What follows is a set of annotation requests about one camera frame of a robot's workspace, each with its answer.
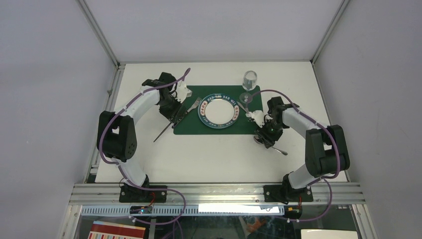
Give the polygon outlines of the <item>white plate teal rim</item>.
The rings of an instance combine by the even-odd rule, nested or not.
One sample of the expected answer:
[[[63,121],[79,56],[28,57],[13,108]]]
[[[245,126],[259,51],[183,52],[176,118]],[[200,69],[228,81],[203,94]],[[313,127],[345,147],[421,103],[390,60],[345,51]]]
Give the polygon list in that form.
[[[210,94],[198,106],[198,117],[207,127],[223,129],[232,126],[239,118],[240,105],[223,93]]]

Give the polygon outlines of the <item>silver fork dark handle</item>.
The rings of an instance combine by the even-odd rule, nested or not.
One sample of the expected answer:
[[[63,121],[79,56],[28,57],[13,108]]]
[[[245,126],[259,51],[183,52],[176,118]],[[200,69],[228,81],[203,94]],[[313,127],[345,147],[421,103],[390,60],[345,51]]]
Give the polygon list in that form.
[[[182,114],[182,116],[181,116],[181,118],[179,118],[173,125],[172,125],[172,128],[175,128],[182,120],[183,120],[183,118],[185,118],[188,114],[189,114],[189,112],[190,111],[192,111],[193,109],[195,109],[195,108],[197,108],[198,106],[199,106],[199,104],[200,104],[200,102],[201,102],[201,98],[200,97],[198,97],[196,100],[195,100],[195,102],[190,106],[190,108],[189,109],[187,109],[186,111],[184,111],[184,113]]]

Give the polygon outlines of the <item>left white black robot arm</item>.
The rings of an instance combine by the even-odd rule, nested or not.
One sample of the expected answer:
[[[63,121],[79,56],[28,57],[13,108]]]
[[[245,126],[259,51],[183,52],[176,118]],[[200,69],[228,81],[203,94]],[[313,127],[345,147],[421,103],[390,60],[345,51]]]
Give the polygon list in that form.
[[[117,167],[124,185],[137,202],[149,198],[152,188],[140,166],[131,162],[137,150],[135,126],[153,106],[170,124],[177,125],[185,116],[184,100],[192,92],[185,83],[190,69],[176,79],[163,72],[156,80],[145,80],[136,95],[115,112],[103,111],[99,116],[97,149],[105,164]]]

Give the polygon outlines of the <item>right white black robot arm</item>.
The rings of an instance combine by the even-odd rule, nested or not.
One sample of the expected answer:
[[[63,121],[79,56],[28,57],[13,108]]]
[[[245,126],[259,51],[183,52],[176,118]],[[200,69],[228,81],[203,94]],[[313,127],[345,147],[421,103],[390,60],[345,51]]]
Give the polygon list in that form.
[[[321,179],[335,178],[350,167],[343,128],[317,122],[296,104],[286,104],[281,97],[267,102],[268,113],[253,111],[247,114],[257,124],[254,140],[271,148],[288,128],[305,139],[305,162],[297,170],[286,174],[282,182],[263,187],[266,202],[311,202],[310,186]]]

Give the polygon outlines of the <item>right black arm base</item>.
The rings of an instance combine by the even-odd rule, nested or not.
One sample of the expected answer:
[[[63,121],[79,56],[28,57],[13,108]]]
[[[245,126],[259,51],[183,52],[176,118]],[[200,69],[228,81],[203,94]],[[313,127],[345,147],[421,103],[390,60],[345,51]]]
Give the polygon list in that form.
[[[265,202],[279,202],[289,204],[290,202],[313,202],[311,189],[301,188],[293,189],[289,185],[264,185],[263,186]]]

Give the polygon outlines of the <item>silver spoon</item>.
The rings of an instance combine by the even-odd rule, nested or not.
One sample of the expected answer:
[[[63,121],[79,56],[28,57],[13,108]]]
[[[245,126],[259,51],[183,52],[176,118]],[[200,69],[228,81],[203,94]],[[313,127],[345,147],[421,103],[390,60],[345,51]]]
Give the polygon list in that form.
[[[257,144],[265,145],[265,144],[264,144],[264,141],[263,141],[263,140],[262,140],[259,136],[255,135],[253,138],[254,138],[254,141],[255,141]],[[281,154],[283,154],[283,155],[285,155],[285,156],[287,156],[287,155],[288,155],[288,152],[286,152],[286,151],[283,151],[283,150],[277,149],[277,148],[275,148],[275,147],[273,147],[273,146],[271,146],[270,148],[274,149],[274,150],[275,150],[275,151],[277,151],[278,153],[281,153]]]

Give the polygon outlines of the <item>dark green placemat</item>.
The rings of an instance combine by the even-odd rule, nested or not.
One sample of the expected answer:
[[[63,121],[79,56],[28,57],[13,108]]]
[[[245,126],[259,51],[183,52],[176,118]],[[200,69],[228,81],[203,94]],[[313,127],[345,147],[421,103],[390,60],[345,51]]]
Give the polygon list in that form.
[[[189,108],[198,97],[204,98],[214,93],[224,93],[230,97],[235,97],[240,101],[240,95],[245,92],[240,85],[199,85],[188,86],[192,91],[192,96],[184,101],[184,105]],[[198,116],[198,109],[190,111],[187,116],[173,129],[176,135],[253,135],[258,128],[257,124],[248,120],[243,110],[240,111],[240,116],[233,125],[215,129],[205,125]]]

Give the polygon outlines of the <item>silver table knife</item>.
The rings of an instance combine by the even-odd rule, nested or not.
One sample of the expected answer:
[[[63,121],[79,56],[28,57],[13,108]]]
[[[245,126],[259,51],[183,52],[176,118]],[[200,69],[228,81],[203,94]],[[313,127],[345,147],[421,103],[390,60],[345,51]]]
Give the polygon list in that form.
[[[249,111],[248,111],[248,109],[241,103],[241,102],[239,102],[239,101],[237,101],[237,104],[239,105],[239,107],[241,108],[241,109],[243,109],[244,111],[245,111],[245,115],[246,115],[246,117],[247,118],[249,118],[250,117],[250,114],[249,114]]]

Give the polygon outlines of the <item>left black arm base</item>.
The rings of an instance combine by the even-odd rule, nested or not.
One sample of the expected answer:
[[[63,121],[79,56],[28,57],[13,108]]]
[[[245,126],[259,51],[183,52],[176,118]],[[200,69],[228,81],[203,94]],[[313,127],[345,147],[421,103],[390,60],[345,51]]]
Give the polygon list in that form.
[[[120,203],[165,203],[167,201],[167,186],[150,185],[150,190],[141,190],[127,184],[120,187]]]

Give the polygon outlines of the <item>clear drinking glass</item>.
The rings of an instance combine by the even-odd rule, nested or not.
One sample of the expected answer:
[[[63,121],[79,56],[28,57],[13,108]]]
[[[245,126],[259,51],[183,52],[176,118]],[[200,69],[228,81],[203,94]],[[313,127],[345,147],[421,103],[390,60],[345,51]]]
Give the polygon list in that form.
[[[251,91],[255,89],[257,84],[257,73],[255,71],[249,70],[245,72],[243,76],[242,87],[244,92],[240,95],[239,99],[242,103],[249,103],[252,101],[253,97],[251,96]]]

